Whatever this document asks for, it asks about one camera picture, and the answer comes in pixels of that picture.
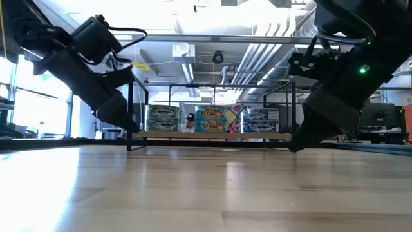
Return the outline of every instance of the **wooden plank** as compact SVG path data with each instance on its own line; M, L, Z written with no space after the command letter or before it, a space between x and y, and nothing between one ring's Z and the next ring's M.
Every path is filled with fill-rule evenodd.
M279 133L180 133L180 132L139 132L134 133L134 137L149 137L149 138L179 138L179 139L227 139L227 138L242 138L242 139L291 139L290 134Z

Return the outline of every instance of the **ceiling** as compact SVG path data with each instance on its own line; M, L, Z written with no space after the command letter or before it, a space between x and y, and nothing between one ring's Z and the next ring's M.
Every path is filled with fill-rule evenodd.
M302 18L309 12L312 0L292 0L292 8L276 8L269 0L248 0L238 6L225 5L223 0L37 0L40 9L57 26L73 31L88 17L102 14L111 26L137 27L149 34L182 35L258 35L265 36L271 25L280 27L291 18ZM119 56L151 65L150 71L136 70L141 81L153 83L185 83L182 66L174 63L170 42L141 42L122 51ZM250 46L245 43L190 43L195 45L193 64L197 83L220 82L224 66L235 69ZM223 64L212 64L215 51L222 51ZM264 73L250 82L256 83Z

